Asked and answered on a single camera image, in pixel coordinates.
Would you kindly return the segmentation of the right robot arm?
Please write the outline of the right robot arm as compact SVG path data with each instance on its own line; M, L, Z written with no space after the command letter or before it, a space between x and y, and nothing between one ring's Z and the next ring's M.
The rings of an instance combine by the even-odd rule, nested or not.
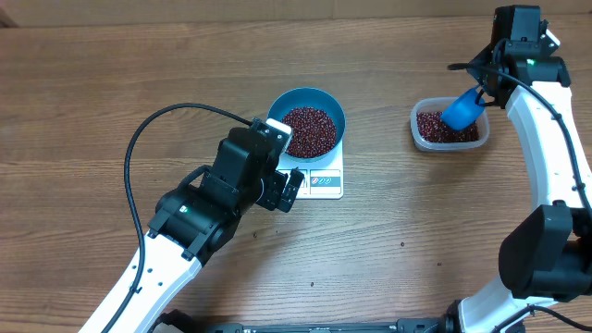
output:
M442 120L462 130L489 96L504 109L523 150L531 214L502 242L498 274L453 303L438 332L521 332L524 319L591 292L591 170L572 113L571 79L559 40L538 6L495 10L491 40L464 69L476 86Z

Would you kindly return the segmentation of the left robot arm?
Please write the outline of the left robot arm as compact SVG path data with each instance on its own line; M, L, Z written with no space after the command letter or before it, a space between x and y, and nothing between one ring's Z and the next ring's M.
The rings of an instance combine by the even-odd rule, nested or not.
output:
M254 205L288 212L303 174L278 170L292 130L273 119L234 128L212 166L200 166L161 197L137 251L84 332L147 332L172 299L234 236Z

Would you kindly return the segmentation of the blue plastic measuring scoop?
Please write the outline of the blue plastic measuring scoop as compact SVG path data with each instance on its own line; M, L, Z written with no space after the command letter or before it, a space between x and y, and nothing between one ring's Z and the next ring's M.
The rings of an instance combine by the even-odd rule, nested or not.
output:
M453 130L464 130L472 125L485 111L482 95L477 87L458 97L445 111L440 120Z

